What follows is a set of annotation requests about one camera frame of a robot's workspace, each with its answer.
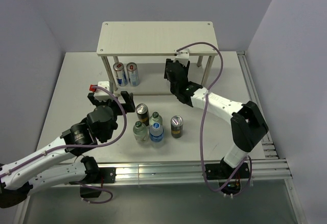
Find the Pocari Sweat bottle blue cap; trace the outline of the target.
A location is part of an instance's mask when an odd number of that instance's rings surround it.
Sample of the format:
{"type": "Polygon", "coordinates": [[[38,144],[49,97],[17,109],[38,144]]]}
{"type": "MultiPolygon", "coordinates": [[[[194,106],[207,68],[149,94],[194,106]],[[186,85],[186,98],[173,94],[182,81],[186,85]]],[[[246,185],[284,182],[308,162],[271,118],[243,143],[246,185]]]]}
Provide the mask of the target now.
{"type": "Polygon", "coordinates": [[[158,122],[152,124],[149,128],[149,136],[153,147],[160,148],[164,144],[164,129],[158,122]]]}

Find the dark can yellow band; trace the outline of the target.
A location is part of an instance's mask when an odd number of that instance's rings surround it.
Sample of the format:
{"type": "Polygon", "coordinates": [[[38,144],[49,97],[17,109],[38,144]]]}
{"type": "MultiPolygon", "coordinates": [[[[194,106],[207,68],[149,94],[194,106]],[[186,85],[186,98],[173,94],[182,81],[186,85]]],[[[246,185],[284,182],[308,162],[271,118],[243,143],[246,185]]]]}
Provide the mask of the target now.
{"type": "Polygon", "coordinates": [[[183,118],[175,115],[171,118],[171,135],[173,138],[181,138],[183,135],[183,118]]]}

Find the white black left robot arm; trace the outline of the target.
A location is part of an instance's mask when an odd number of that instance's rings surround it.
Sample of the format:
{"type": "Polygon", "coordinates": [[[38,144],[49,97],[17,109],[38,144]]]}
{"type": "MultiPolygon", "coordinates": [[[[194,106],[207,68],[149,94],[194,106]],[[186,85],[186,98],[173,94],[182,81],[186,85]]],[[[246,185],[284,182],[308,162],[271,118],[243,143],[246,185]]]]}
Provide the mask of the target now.
{"type": "Polygon", "coordinates": [[[113,139],[118,128],[117,118],[123,116],[127,128],[127,113],[135,111],[133,94],[122,91],[124,103],[108,90],[99,86],[107,97],[103,101],[88,94],[95,106],[81,122],[74,124],[61,136],[42,149],[10,164],[1,165],[1,208],[16,206],[28,196],[64,183],[90,188],[100,179],[100,169],[93,157],[85,153],[95,148],[109,146],[123,135],[113,139]]]}

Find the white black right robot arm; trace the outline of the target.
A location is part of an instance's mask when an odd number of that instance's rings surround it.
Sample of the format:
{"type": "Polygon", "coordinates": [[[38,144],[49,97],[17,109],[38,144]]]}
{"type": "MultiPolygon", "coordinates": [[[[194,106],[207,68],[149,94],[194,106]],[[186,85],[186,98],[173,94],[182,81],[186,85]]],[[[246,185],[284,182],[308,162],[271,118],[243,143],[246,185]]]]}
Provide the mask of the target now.
{"type": "Polygon", "coordinates": [[[252,101],[241,103],[210,92],[200,84],[189,81],[186,66],[179,61],[166,60],[164,78],[170,82],[170,91],[183,104],[200,108],[227,122],[231,126],[233,145],[220,161],[222,174],[231,178],[239,171],[240,162],[268,133],[268,125],[252,101]]]}

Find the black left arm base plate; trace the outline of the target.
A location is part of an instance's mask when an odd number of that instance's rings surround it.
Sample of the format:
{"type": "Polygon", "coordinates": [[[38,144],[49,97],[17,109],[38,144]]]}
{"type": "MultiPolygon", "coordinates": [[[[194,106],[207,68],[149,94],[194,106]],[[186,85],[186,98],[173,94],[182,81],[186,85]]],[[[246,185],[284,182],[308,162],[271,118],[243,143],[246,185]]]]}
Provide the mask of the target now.
{"type": "MultiPolygon", "coordinates": [[[[100,185],[100,188],[104,188],[104,184],[113,184],[115,182],[116,168],[100,168],[99,173],[93,177],[92,180],[83,180],[82,183],[85,185],[100,185]]],[[[80,186],[80,197],[81,198],[98,198],[101,195],[101,190],[94,190],[87,187],[80,186]]]]}

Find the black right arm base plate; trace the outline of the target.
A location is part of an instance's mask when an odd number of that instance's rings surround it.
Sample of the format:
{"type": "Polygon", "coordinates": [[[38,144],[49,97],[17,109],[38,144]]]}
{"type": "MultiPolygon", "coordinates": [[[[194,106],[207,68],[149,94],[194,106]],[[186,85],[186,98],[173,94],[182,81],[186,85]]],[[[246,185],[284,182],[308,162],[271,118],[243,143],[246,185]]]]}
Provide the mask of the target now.
{"type": "MultiPolygon", "coordinates": [[[[219,163],[208,163],[205,164],[205,173],[206,179],[211,180],[226,180],[230,177],[230,175],[234,172],[235,168],[231,168],[228,164],[226,164],[223,160],[219,163]]],[[[246,179],[250,176],[250,170],[247,163],[242,163],[240,168],[234,174],[232,179],[240,178],[246,179]]]]}

